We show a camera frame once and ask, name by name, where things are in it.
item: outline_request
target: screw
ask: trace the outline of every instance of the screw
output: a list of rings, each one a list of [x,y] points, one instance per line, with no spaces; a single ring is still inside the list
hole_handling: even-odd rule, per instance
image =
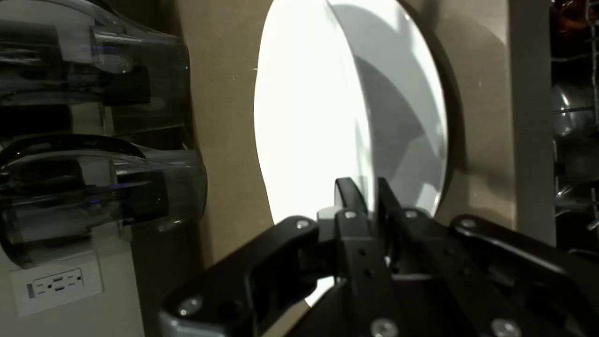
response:
[[[392,320],[377,318],[370,324],[372,337],[396,337],[398,330]]]
[[[308,221],[297,221],[297,229],[302,230],[304,227],[308,227]]]
[[[475,227],[475,223],[473,223],[473,219],[462,219],[462,227],[465,227],[465,229],[473,229],[473,227]]]
[[[188,298],[179,305],[181,317],[196,315],[201,309],[201,298]]]
[[[405,212],[405,217],[407,217],[407,219],[415,219],[415,217],[417,217],[417,212],[407,210],[407,212]]]
[[[495,318],[490,324],[495,337],[520,337],[520,326],[512,320]]]

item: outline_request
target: outlet socket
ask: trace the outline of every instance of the outlet socket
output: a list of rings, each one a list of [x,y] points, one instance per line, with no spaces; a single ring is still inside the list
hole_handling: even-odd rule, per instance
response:
[[[10,273],[18,317],[100,294],[95,255]]]

